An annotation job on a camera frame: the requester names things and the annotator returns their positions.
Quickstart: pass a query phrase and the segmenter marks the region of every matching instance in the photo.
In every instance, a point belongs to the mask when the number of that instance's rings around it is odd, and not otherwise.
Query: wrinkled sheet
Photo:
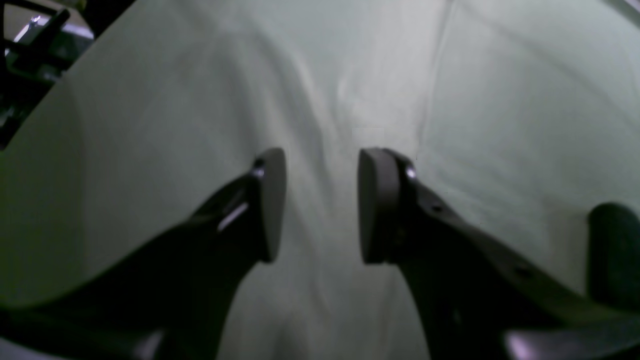
[[[640,21],[614,3],[138,0],[0,153],[0,302],[90,280],[272,146],[280,255],[219,359],[428,358],[397,268],[360,259],[361,147],[584,293],[588,211],[640,210]]]

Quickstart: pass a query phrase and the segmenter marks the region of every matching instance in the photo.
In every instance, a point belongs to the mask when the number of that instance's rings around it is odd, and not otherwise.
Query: white fabric
[[[138,0],[0,153],[0,302],[91,279],[272,146],[280,256],[241,285],[220,359],[428,357],[400,273],[360,259],[361,147],[415,159],[469,221],[583,291],[588,211],[640,209],[640,30],[620,11]]]

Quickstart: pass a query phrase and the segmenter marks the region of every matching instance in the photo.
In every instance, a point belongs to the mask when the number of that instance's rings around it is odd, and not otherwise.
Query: white cloth
[[[219,359],[424,359],[393,266],[358,248],[357,152],[584,290],[588,211],[640,209],[640,30],[608,1],[138,0],[0,153],[0,302],[90,280],[272,146],[280,256]]]

